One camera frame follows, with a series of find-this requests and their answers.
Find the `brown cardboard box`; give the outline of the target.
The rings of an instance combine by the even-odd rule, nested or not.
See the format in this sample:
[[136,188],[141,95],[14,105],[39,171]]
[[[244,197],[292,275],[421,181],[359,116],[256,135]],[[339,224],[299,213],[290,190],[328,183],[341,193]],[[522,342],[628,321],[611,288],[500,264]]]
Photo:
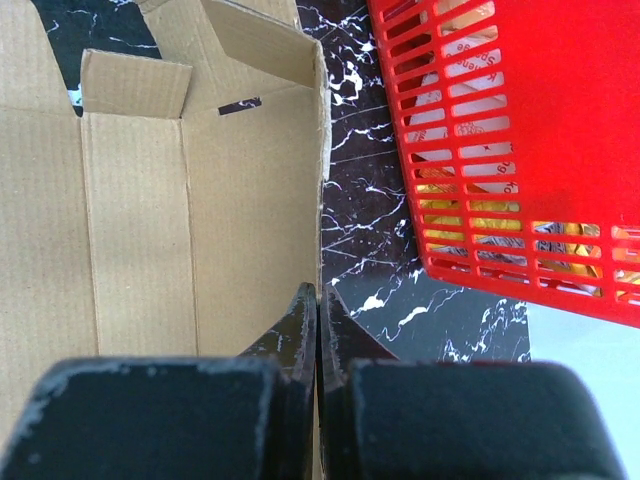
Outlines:
[[86,357],[234,357],[320,277],[322,45],[291,1],[140,1],[160,57],[87,49],[70,103],[36,6],[1,5],[1,457]]

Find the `tall orange yellow carton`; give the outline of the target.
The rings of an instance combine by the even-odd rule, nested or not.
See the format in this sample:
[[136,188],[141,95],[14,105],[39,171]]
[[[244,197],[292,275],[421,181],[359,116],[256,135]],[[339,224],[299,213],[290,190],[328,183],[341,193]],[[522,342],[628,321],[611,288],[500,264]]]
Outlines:
[[[488,1],[483,5],[447,22],[442,28],[445,35],[454,34],[465,29],[466,34],[445,45],[446,56],[463,55],[467,51],[494,41],[498,36],[498,29],[491,25],[483,29],[478,28],[478,22],[493,16],[495,5]],[[498,115],[498,109],[506,106],[507,99],[503,94],[488,94],[491,87],[502,85],[504,78],[500,73],[488,72],[488,67],[499,62],[501,53],[498,49],[478,53],[466,59],[464,57],[449,67],[449,72],[455,75],[469,73],[471,79],[464,80],[453,86],[452,92],[456,96],[482,93],[482,98],[464,102],[456,107],[456,112],[463,119],[458,122],[453,131],[457,136],[478,136],[482,133],[496,133],[507,129],[510,120],[506,116]],[[511,143],[501,141],[497,143],[483,143],[464,148],[462,156],[468,160],[463,173],[472,178],[468,190],[473,194],[469,202],[472,213],[470,224],[476,228],[473,242],[477,246],[477,256],[483,261],[499,263],[507,266],[527,266],[524,256],[525,241],[521,234],[523,223],[516,219],[521,205],[514,200],[519,186],[511,180],[517,167],[509,159],[513,151]],[[425,235],[430,249],[438,253],[466,256],[469,251],[463,246],[465,239],[459,232],[462,225],[462,204],[458,200],[423,200],[421,207],[428,210],[424,220],[429,224]],[[599,268],[577,263],[575,257],[597,258],[600,255],[598,247],[571,242],[560,242],[558,236],[597,236],[600,229],[595,224],[535,221],[532,224],[534,232],[540,234],[535,248],[544,253],[539,266],[546,270],[562,274],[578,275],[584,278],[598,278]]]

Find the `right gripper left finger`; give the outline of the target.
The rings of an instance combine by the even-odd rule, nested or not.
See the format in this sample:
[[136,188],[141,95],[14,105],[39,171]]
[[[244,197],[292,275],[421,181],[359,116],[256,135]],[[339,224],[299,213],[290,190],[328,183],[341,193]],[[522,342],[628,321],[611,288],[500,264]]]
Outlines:
[[35,384],[5,479],[308,479],[316,291],[234,357],[86,357]]

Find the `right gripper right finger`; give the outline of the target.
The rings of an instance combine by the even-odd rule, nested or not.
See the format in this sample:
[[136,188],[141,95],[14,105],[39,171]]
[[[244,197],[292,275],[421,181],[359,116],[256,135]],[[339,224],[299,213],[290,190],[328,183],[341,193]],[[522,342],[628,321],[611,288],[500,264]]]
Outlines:
[[339,293],[318,306],[328,479],[621,479],[597,405],[552,363],[403,362]]

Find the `red plastic shopping basket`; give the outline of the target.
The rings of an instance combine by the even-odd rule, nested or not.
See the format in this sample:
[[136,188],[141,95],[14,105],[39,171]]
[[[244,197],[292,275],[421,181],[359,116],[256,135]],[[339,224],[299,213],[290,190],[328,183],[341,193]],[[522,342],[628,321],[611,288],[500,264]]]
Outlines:
[[[427,274],[460,286],[567,310],[630,327],[639,324],[639,5],[635,1],[491,1],[497,38],[463,55],[445,45],[445,23],[488,1],[372,1],[375,35],[400,154],[419,256]],[[457,136],[456,107],[482,93],[456,96],[453,86],[471,74],[449,72],[457,60],[498,49],[502,74],[500,116],[507,129]],[[517,167],[516,219],[524,225],[525,267],[483,261],[473,242],[463,150],[511,143]],[[428,246],[423,200],[458,200],[466,256]],[[599,248],[575,262],[600,269],[598,278],[542,269],[535,221],[595,224],[597,236],[560,235],[558,241]]]

